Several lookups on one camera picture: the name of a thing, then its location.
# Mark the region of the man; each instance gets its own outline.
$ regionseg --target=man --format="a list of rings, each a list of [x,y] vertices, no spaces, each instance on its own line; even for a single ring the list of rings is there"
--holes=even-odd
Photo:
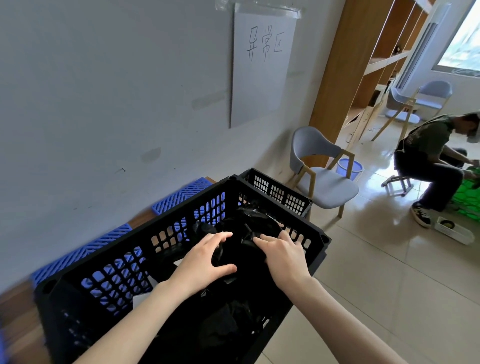
[[[441,115],[414,129],[398,143],[394,154],[395,168],[401,176],[431,182],[422,198],[410,211],[415,221],[429,228],[429,210],[442,211],[462,183],[462,179],[475,179],[464,163],[480,167],[479,160],[467,158],[462,148],[452,149],[445,145],[452,131],[467,135],[470,143],[480,139],[480,113],[462,116]]]

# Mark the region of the right hand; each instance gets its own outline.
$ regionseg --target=right hand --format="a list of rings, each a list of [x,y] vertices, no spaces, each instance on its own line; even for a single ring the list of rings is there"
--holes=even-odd
[[[286,231],[281,231],[278,238],[262,234],[253,242],[267,256],[270,274],[283,292],[311,279],[301,243],[294,243]]]
[[[476,180],[477,175],[470,170],[464,170],[463,171],[463,179],[464,180]]]

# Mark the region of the person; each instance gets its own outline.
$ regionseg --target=person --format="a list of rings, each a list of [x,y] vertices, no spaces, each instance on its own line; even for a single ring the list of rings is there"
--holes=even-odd
[[[212,266],[216,247],[231,232],[206,235],[184,257],[172,276],[90,347],[75,364],[134,364],[172,312],[216,279],[234,273],[235,265]],[[302,245],[287,232],[261,235],[255,244],[266,255],[275,284],[305,315],[340,364],[406,364],[387,344],[343,308],[311,277]]]
[[[463,179],[476,178],[473,172],[462,168],[465,163],[480,167],[480,162],[469,159],[465,149],[450,148],[446,143],[453,131],[467,135],[469,142],[476,143],[479,121],[476,112],[462,116],[441,115],[414,129],[398,143],[394,162],[399,175],[431,182],[421,199],[410,208],[421,226],[431,226],[429,210],[443,211]]]

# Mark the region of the black plastic crate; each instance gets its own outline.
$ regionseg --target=black plastic crate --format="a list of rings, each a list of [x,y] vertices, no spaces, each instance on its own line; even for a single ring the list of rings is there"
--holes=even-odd
[[[261,173],[255,168],[246,170],[244,173],[240,174],[239,177],[242,177],[245,181],[303,218],[307,216],[312,208],[311,199],[293,191],[284,184],[268,177],[266,174]]]
[[[284,225],[292,239],[302,240],[309,271],[313,274],[325,258],[330,239],[324,232],[270,199],[239,176],[226,178],[73,263],[41,282],[35,289],[47,347],[55,364],[75,361],[132,309],[132,297],[149,292],[146,279],[155,269],[153,262],[178,259],[178,250],[188,243],[197,221],[217,224],[240,204],[255,201]],[[274,332],[292,307],[278,290],[278,299],[264,318],[263,331],[245,348],[236,361],[255,363]],[[155,340],[142,363],[155,363]]]

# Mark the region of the window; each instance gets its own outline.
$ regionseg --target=window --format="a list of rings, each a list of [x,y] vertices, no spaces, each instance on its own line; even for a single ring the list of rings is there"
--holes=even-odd
[[[474,1],[433,70],[480,77],[480,1]]]

